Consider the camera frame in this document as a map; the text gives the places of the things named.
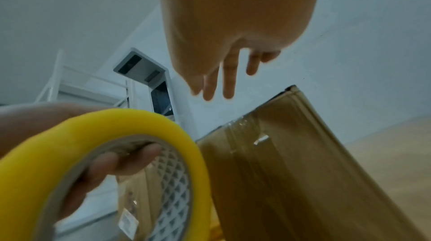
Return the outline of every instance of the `sticker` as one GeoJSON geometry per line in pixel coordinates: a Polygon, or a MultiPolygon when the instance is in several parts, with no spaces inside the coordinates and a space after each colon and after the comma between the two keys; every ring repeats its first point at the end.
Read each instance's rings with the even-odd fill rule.
{"type": "Polygon", "coordinates": [[[139,221],[126,209],[121,214],[118,226],[120,229],[133,240],[135,238],[136,230],[138,229],[139,221]]]}

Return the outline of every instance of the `yellow tape roll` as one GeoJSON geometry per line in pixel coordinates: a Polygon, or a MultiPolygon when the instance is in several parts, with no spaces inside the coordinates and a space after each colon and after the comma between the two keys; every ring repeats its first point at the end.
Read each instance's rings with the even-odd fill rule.
{"type": "Polygon", "coordinates": [[[34,136],[0,160],[0,236],[5,241],[52,238],[60,200],[50,209],[55,191],[69,188],[85,167],[83,160],[112,140],[146,135],[166,142],[184,160],[193,199],[185,241],[208,240],[211,194],[205,162],[193,140],[166,117],[142,110],[110,109],[71,118],[34,136]],[[70,172],[80,172],[70,179],[70,172]],[[64,179],[69,184],[59,188],[64,179]]]}

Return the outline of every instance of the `hand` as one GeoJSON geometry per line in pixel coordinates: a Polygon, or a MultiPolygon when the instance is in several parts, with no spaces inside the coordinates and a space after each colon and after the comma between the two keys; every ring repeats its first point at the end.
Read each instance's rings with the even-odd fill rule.
{"type": "Polygon", "coordinates": [[[223,95],[232,98],[242,48],[246,73],[276,58],[305,30],[316,0],[161,0],[174,69],[193,94],[210,100],[223,68],[223,95]]]}
{"type": "MultiPolygon", "coordinates": [[[[104,108],[65,103],[1,107],[0,158],[26,139],[69,118],[102,109],[104,108]]],[[[160,145],[151,144],[125,158],[120,158],[115,153],[100,155],[69,191],[60,211],[59,219],[75,212],[81,206],[86,194],[99,186],[108,174],[133,175],[152,162],[160,152],[160,145]]]]}

